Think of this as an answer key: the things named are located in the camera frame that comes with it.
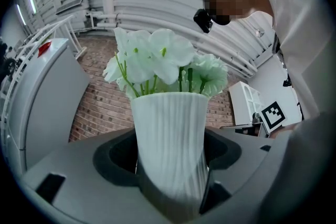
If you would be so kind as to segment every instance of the red object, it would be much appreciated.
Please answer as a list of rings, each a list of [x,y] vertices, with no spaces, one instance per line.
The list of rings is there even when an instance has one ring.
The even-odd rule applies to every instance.
[[[42,54],[44,54],[50,47],[51,41],[43,44],[41,47],[38,48],[38,57],[40,57]]]

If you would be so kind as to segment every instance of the vase with flowers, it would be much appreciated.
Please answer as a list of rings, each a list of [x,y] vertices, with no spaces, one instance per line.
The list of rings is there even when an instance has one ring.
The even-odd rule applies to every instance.
[[[142,193],[171,221],[192,220],[208,173],[208,100],[226,87],[227,66],[169,29],[114,33],[118,52],[103,75],[131,100]]]

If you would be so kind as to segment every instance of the vase rim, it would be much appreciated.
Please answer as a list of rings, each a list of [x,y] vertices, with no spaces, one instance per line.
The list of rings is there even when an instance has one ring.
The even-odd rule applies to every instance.
[[[206,100],[208,100],[208,98],[203,95],[203,94],[199,94],[199,93],[196,93],[196,92],[159,92],[159,93],[153,93],[153,94],[148,94],[148,95],[142,95],[140,97],[137,97],[133,100],[131,100],[131,103],[135,100],[138,100],[138,99],[143,99],[143,98],[158,98],[160,96],[167,96],[167,95],[187,95],[187,96],[199,96],[200,98],[204,98]]]

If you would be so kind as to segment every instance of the brick wall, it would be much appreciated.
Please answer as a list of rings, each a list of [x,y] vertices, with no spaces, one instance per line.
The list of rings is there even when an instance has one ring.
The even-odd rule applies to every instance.
[[[81,140],[102,133],[133,127],[130,101],[117,84],[107,83],[102,76],[107,62],[117,48],[113,37],[80,37],[87,52],[79,63],[90,77],[74,118],[69,141]],[[241,78],[229,74],[229,86]],[[234,125],[232,104],[226,89],[209,101],[206,125],[212,127]]]

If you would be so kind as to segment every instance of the ribbed vase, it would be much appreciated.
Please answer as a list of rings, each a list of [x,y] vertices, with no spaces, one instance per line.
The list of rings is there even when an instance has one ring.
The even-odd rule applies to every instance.
[[[131,102],[142,193],[174,223],[195,219],[203,199],[207,105],[205,96],[187,92],[145,95]]]

